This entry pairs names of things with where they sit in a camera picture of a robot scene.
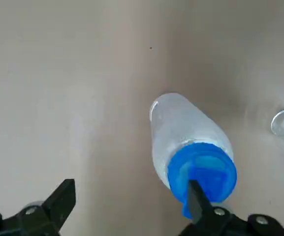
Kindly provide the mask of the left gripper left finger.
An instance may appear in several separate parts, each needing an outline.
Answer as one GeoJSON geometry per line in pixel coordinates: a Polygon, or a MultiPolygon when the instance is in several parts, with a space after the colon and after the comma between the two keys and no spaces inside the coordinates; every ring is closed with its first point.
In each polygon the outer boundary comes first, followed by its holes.
{"type": "Polygon", "coordinates": [[[65,179],[46,200],[5,219],[0,214],[0,236],[59,236],[75,204],[75,180],[65,179]]]}

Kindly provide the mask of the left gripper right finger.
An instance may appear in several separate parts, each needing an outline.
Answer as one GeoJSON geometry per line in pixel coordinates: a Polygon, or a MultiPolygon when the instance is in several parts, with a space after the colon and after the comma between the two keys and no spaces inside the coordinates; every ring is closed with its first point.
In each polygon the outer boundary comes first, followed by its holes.
{"type": "Polygon", "coordinates": [[[188,184],[188,206],[192,222],[181,236],[284,236],[284,227],[273,217],[251,214],[242,220],[220,206],[212,206],[198,181],[188,184]]]}

